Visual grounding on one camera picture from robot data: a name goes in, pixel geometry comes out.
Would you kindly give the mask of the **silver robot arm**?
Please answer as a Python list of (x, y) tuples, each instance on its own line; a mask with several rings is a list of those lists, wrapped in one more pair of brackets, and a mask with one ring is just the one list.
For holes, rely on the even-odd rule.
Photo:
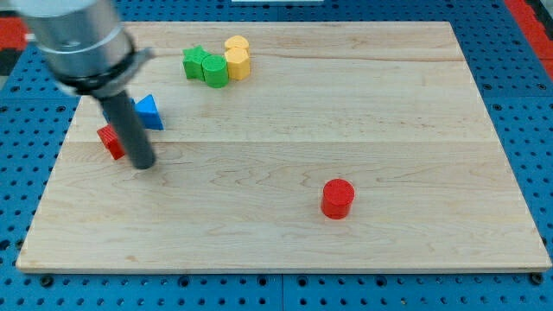
[(110, 98), (148, 60), (110, 0), (12, 0), (59, 84), (79, 95)]

